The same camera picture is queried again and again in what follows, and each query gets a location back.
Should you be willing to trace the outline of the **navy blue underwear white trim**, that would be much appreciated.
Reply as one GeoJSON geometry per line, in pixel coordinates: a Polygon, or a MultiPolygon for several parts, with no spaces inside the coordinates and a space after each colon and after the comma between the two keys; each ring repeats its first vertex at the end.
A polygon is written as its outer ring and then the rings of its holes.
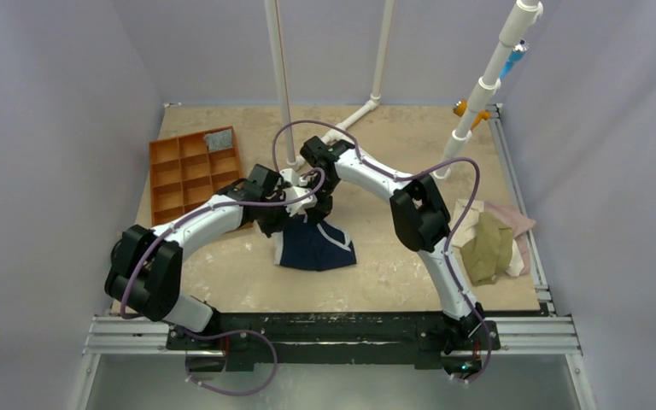
{"type": "Polygon", "coordinates": [[[279,267],[323,272],[357,264],[348,233],[326,221],[310,223],[304,214],[293,217],[275,235],[273,263],[279,267]]]}

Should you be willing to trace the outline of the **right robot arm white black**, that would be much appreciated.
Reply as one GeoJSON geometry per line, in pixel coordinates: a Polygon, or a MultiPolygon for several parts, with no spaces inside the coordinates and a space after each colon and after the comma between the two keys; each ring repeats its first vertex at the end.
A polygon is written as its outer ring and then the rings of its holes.
{"type": "Polygon", "coordinates": [[[401,244],[424,262],[439,295],[448,341],[464,348],[477,339],[479,329],[490,334],[483,309],[460,277],[458,262],[449,249],[450,213],[429,171],[415,175],[399,172],[345,140],[328,145],[312,137],[303,144],[300,155],[325,173],[317,203],[307,210],[308,221],[317,223],[330,215],[332,193],[342,181],[372,193],[389,205],[401,244]]]}

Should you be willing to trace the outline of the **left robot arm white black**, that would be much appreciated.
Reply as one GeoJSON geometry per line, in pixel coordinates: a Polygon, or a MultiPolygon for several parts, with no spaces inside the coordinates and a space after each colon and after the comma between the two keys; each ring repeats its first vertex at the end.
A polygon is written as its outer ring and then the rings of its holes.
{"type": "Polygon", "coordinates": [[[152,228],[133,225],[113,247],[104,289],[120,304],[123,319],[146,319],[187,329],[199,349],[220,340],[215,311],[182,291],[182,269],[197,250],[221,235],[252,222],[276,231],[289,216],[286,201],[302,193],[294,172],[262,165],[246,178],[219,190],[203,204],[175,220],[152,228]]]}

